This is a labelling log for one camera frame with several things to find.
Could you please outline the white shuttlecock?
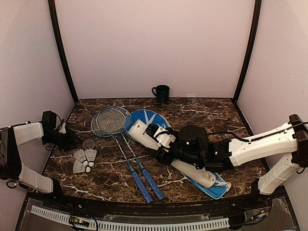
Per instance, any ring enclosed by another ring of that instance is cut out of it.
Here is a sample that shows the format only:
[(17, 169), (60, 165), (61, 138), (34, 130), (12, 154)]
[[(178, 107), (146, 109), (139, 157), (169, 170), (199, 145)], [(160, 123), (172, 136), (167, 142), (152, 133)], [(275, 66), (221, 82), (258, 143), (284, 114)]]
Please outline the white shuttlecock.
[(74, 158), (85, 166), (87, 166), (89, 163), (83, 149), (76, 150), (74, 153)]
[(97, 155), (97, 150), (96, 149), (87, 149), (85, 151), (85, 156), (87, 158), (89, 167), (93, 167), (94, 166), (96, 155)]
[(91, 168), (89, 166), (85, 166), (83, 165), (81, 162), (79, 162), (78, 160), (74, 161), (73, 164), (73, 173), (74, 174), (78, 174), (78, 173), (90, 173), (91, 172)]

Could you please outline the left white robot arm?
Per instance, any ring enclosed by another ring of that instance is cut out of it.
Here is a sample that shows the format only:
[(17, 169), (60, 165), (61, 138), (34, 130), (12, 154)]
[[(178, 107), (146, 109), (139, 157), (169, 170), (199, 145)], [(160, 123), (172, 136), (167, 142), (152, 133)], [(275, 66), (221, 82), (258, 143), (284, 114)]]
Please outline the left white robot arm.
[(25, 163), (28, 154), (21, 154), (23, 146), (41, 141), (43, 145), (54, 145), (60, 151), (75, 149), (80, 143), (79, 137), (68, 125), (62, 123), (56, 127), (52, 122), (40, 121), (24, 123), (0, 130), (0, 178), (21, 186), (29, 191), (49, 195), (49, 202), (58, 210), (68, 206), (68, 199), (58, 180), (43, 176)]

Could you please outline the white shuttlecock tube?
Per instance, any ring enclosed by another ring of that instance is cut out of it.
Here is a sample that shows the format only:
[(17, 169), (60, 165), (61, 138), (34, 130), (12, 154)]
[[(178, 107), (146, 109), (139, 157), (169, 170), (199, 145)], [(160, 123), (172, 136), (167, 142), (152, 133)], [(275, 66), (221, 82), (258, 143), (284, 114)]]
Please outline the white shuttlecock tube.
[(205, 170), (206, 141), (194, 137), (194, 131), (197, 131), (196, 126), (176, 131), (157, 124), (147, 125), (138, 119), (128, 135), (148, 148), (159, 163), (171, 165), (201, 186), (210, 188), (216, 176)]

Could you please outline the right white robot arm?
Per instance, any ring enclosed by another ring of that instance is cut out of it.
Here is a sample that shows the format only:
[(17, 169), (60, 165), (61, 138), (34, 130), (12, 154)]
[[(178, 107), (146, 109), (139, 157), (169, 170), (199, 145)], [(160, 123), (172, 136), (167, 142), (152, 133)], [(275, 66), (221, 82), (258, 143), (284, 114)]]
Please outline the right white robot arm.
[(297, 115), (289, 117), (282, 126), (250, 136), (210, 142), (203, 127), (186, 125), (179, 131), (150, 124), (149, 134), (159, 145), (155, 155), (160, 163), (172, 165), (199, 189), (230, 185), (219, 179), (218, 173), (233, 169), (247, 162), (268, 156), (283, 157), (267, 174), (255, 182), (256, 190), (246, 197), (250, 209), (257, 208), (300, 168), (308, 166), (307, 123)]

